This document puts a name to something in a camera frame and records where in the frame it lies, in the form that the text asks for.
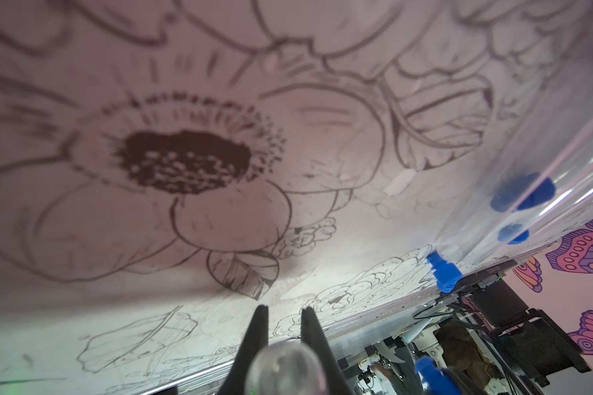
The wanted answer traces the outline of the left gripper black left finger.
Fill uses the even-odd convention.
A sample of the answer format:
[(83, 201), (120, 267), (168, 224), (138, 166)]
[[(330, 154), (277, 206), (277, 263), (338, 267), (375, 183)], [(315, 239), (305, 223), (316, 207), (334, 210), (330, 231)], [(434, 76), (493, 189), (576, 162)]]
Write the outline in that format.
[(268, 346), (268, 306), (259, 305), (252, 315), (236, 358), (218, 395), (242, 395), (250, 366), (257, 354)]

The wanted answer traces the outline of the blue stopper four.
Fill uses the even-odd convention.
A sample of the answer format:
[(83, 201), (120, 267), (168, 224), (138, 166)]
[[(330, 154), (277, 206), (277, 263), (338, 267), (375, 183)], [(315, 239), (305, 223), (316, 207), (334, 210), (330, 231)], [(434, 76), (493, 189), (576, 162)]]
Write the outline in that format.
[(495, 212), (506, 212), (516, 202), (516, 211), (538, 207), (551, 200), (556, 194), (556, 186), (550, 177), (542, 179), (540, 173), (511, 178), (502, 182), (494, 193), (490, 207)]

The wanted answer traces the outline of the blue stopper five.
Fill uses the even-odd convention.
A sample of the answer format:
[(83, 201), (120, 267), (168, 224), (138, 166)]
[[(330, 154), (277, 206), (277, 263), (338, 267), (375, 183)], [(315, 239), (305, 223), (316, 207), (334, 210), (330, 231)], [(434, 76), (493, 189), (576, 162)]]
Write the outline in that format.
[(454, 291), (457, 283), (464, 277), (459, 268), (433, 251), (427, 256), (427, 262), (433, 267), (432, 274), (436, 279), (438, 289), (446, 294)]

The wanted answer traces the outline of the blue stopper seven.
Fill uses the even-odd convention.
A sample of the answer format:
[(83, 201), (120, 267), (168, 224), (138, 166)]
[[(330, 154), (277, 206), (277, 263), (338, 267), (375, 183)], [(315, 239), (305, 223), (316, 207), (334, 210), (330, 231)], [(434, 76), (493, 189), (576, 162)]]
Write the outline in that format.
[(434, 360), (423, 356), (415, 361), (414, 368), (428, 392), (435, 395), (461, 395), (456, 383), (439, 368)]

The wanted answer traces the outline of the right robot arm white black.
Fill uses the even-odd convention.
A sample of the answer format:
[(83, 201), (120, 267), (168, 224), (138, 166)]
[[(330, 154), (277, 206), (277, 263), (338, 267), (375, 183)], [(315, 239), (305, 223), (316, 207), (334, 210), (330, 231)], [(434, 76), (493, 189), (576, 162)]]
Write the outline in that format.
[(471, 313), (464, 327), (476, 334), (522, 394), (542, 394), (550, 376), (564, 370), (591, 371), (578, 345), (543, 310), (530, 308), (505, 283), (508, 260), (459, 280), (438, 301)]

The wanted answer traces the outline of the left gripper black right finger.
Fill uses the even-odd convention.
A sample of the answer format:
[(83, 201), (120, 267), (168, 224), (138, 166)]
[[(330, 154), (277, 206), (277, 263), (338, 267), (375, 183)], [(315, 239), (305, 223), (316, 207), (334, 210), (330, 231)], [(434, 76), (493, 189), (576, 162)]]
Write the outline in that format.
[(306, 307), (301, 311), (301, 342), (308, 345), (321, 362), (329, 394), (353, 394), (334, 358), (316, 312), (311, 307)]

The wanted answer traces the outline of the test tube blue stopper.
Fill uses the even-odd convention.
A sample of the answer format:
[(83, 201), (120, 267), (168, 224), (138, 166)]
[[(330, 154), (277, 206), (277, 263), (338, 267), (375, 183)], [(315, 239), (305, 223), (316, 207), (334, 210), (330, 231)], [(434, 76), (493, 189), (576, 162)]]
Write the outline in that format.
[(329, 394), (321, 362), (305, 344), (280, 342), (262, 349), (245, 381), (250, 395)]
[(569, 59), (447, 220), (435, 251), (450, 263), (481, 263), (592, 194), (593, 59)]

